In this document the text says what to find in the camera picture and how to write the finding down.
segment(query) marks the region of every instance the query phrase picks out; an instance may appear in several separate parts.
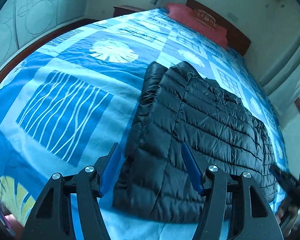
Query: yellow leaf print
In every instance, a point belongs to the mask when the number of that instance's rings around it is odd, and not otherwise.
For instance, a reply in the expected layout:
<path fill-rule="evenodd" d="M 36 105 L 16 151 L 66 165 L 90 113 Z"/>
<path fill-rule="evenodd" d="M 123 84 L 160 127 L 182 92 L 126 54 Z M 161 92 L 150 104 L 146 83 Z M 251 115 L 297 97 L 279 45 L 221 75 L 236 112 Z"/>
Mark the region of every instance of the yellow leaf print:
<path fill-rule="evenodd" d="M 15 187 L 15 181 L 12 177 L 0 177 L 0 199 L 23 226 L 26 224 L 35 203 L 32 196 L 25 201 L 28 195 L 29 192 L 20 183 Z"/>

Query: pillow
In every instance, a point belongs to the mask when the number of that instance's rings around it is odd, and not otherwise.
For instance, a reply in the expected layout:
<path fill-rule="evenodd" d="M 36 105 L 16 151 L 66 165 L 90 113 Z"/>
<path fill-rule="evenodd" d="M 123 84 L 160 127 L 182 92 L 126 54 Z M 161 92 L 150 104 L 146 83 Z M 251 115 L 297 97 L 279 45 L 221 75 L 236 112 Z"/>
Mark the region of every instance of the pillow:
<path fill-rule="evenodd" d="M 207 12 L 199 9 L 194 9 L 192 17 L 201 22 L 203 25 L 211 28 L 212 30 L 216 29 L 216 19 Z"/>
<path fill-rule="evenodd" d="M 227 49 L 228 40 L 226 38 L 227 29 L 215 24 L 215 30 L 203 25 L 200 21 L 193 18 L 193 10 L 186 5 L 178 3 L 168 3 L 168 17 L 199 32 L 216 44 Z"/>

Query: electrical outlet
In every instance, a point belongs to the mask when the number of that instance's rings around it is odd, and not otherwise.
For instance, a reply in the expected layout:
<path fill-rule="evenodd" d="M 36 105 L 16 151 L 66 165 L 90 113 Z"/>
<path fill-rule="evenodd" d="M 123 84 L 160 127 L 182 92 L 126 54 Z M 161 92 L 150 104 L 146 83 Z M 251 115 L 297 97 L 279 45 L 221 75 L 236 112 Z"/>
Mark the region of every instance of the electrical outlet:
<path fill-rule="evenodd" d="M 231 12 L 228 12 L 227 17 L 235 23 L 238 21 L 238 18 L 235 15 L 233 15 Z"/>

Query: black puffer jacket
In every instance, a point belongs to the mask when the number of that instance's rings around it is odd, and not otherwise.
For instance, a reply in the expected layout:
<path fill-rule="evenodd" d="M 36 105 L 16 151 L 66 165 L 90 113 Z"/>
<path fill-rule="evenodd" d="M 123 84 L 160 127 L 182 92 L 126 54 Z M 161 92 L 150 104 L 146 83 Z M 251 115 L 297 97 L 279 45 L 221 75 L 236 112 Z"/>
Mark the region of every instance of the black puffer jacket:
<path fill-rule="evenodd" d="M 264 124 L 240 98 L 203 79 L 189 63 L 167 69 L 154 62 L 128 135 L 114 207 L 162 222 L 198 222 L 204 198 L 186 172 L 184 141 L 225 172 L 249 171 L 269 202 L 276 196 L 269 172 L 275 158 Z"/>

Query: blue gripper pad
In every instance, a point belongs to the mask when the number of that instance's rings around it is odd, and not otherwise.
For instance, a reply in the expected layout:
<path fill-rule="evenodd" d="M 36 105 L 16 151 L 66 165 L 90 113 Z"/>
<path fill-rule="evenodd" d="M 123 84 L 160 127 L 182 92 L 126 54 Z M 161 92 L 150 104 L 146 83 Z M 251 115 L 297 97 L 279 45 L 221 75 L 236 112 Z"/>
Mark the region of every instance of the blue gripper pad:
<path fill-rule="evenodd" d="M 202 173 L 186 142 L 181 145 L 181 155 L 189 174 L 192 187 L 199 195 L 201 195 L 204 191 L 202 186 Z"/>
<path fill-rule="evenodd" d="M 121 150 L 119 144 L 114 144 L 109 152 L 110 158 L 106 167 L 101 175 L 99 194 L 103 197 L 110 189 L 114 174 L 118 168 L 121 158 Z"/>

